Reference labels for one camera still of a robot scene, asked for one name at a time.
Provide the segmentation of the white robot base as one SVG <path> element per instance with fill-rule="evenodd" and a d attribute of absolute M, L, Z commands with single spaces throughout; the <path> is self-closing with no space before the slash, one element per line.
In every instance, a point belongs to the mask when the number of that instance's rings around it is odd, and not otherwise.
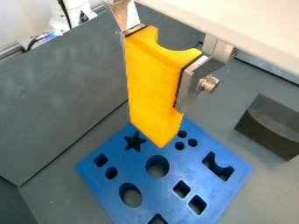
<path fill-rule="evenodd" d="M 43 42 L 58 38 L 98 14 L 92 11 L 90 0 L 50 0 L 51 20 L 48 25 L 19 40 L 24 52 L 31 51 Z"/>

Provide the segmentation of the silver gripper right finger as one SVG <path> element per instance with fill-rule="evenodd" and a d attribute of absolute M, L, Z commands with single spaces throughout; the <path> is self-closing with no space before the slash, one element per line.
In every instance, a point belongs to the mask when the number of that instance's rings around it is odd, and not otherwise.
<path fill-rule="evenodd" d="M 203 54 L 182 70 L 179 87 L 174 107 L 185 114 L 195 103 L 201 92 L 213 94 L 221 84 L 213 73 L 219 70 L 237 56 L 238 49 L 234 45 L 206 35 L 202 46 Z"/>

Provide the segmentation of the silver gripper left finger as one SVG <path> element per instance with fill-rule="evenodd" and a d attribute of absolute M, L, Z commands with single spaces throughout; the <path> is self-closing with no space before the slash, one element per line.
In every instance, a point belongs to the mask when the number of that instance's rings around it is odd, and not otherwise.
<path fill-rule="evenodd" d="M 126 37 L 146 28 L 141 22 L 135 0 L 102 0 L 117 20 L 122 48 L 126 48 Z"/>

